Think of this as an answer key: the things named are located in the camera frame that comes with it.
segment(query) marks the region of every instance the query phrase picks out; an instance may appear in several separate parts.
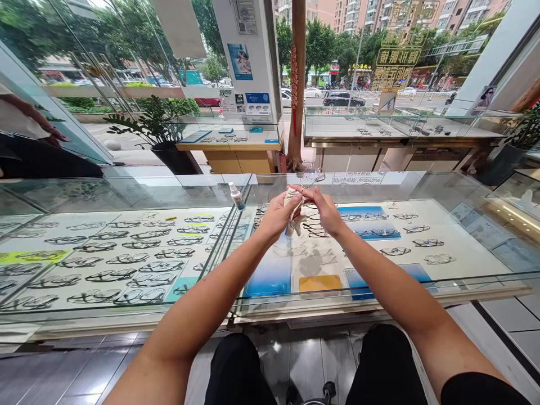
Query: black pants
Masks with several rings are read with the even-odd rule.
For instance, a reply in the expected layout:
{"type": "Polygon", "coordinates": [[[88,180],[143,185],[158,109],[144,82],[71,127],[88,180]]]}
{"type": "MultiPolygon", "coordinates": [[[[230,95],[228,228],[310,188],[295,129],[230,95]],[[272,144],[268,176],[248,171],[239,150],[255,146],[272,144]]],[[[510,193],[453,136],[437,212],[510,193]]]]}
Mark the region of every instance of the black pants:
{"type": "MultiPolygon", "coordinates": [[[[276,405],[260,371],[257,349],[242,334],[228,335],[221,341],[210,368],[205,405],[229,403],[276,405]]],[[[394,403],[428,402],[405,334],[392,325],[375,325],[362,340],[360,365],[346,405],[394,403]]]]}

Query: wall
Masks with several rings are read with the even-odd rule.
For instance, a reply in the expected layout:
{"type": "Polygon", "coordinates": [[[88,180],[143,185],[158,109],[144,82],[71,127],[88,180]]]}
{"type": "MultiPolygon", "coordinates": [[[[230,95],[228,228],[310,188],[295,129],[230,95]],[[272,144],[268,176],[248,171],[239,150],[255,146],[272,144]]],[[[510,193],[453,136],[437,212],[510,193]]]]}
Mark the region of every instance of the wall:
{"type": "Polygon", "coordinates": [[[491,83],[499,69],[540,15],[538,0],[515,1],[508,9],[478,62],[458,91],[450,114],[463,114],[473,106],[484,86],[491,83]]]}

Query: parked car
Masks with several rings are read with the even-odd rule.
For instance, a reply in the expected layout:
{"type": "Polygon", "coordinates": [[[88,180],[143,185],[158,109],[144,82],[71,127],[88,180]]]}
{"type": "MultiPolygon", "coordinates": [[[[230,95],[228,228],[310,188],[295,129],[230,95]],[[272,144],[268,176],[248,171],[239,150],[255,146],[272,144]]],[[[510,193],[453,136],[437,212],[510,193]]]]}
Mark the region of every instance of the parked car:
{"type": "Polygon", "coordinates": [[[220,107],[221,100],[219,98],[205,98],[205,97],[195,97],[195,102],[199,104],[200,107],[220,107]]]}
{"type": "MultiPolygon", "coordinates": [[[[349,92],[344,91],[331,91],[328,92],[327,95],[325,95],[325,99],[323,100],[323,104],[325,106],[348,106],[349,105],[349,92]]],[[[364,100],[361,97],[355,97],[353,96],[350,101],[350,105],[354,107],[364,107],[366,105],[366,100],[364,100]]]]}
{"type": "Polygon", "coordinates": [[[286,92],[283,91],[283,89],[281,90],[281,106],[282,107],[291,108],[292,99],[293,99],[292,95],[289,96],[286,92]]]}
{"type": "Polygon", "coordinates": [[[399,91],[399,93],[402,96],[413,96],[416,94],[416,89],[414,89],[413,87],[406,87],[403,90],[399,91]]]}
{"type": "Polygon", "coordinates": [[[309,87],[304,90],[304,97],[322,97],[322,91],[314,87],[309,87]]]}

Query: poster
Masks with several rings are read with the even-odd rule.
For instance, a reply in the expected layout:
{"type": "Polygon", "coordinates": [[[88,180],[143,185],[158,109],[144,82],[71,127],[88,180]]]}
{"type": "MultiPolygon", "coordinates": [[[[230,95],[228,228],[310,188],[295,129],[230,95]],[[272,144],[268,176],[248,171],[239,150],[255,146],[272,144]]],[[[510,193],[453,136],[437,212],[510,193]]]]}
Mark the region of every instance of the poster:
{"type": "Polygon", "coordinates": [[[248,115],[272,115],[270,95],[268,93],[246,93],[246,113],[248,115]]]}
{"type": "Polygon", "coordinates": [[[242,44],[227,44],[236,80],[253,80],[248,48],[242,44]]]}
{"type": "Polygon", "coordinates": [[[240,35],[257,35],[257,21],[253,0],[233,0],[236,24],[240,35]]]}

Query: glass display case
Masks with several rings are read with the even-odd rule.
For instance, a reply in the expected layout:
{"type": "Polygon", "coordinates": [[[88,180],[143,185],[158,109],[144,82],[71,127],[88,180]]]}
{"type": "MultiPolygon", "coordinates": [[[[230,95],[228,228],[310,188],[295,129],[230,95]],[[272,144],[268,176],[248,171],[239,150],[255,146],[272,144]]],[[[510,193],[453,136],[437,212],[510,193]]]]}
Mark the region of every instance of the glass display case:
{"type": "MultiPolygon", "coordinates": [[[[254,175],[250,182],[253,232],[270,199],[302,180],[254,175]]],[[[441,302],[521,294],[527,280],[540,277],[538,241],[501,222],[489,208],[490,190],[461,174],[326,173],[319,186],[351,229],[441,302]]],[[[380,309],[322,228],[316,207],[304,211],[301,235],[282,235],[244,287],[233,309],[236,322],[380,309]]],[[[227,253],[237,247],[235,235],[223,245],[227,253]]]]}
{"type": "Polygon", "coordinates": [[[242,148],[245,145],[279,144],[283,131],[283,121],[271,116],[241,115],[225,118],[223,114],[190,113],[179,122],[168,124],[173,129],[181,129],[182,146],[230,145],[242,148]]]}
{"type": "MultiPolygon", "coordinates": [[[[38,325],[47,338],[151,329],[256,232],[271,198],[307,180],[252,174],[0,182],[0,328],[38,325]],[[229,181],[244,193],[246,210],[233,208],[229,181]]],[[[532,232],[523,214],[514,218],[531,227],[502,218],[494,209],[504,205],[502,190],[457,173],[326,173],[317,180],[349,227],[442,303],[528,294],[527,280],[540,277],[540,227],[532,232]]],[[[301,234],[282,235],[268,250],[223,325],[380,309],[316,207],[303,210],[301,234]]]]}
{"type": "Polygon", "coordinates": [[[433,109],[396,108],[378,115],[367,107],[306,107],[305,133],[310,139],[500,138],[521,114],[485,111],[482,115],[441,114],[433,109]]]}

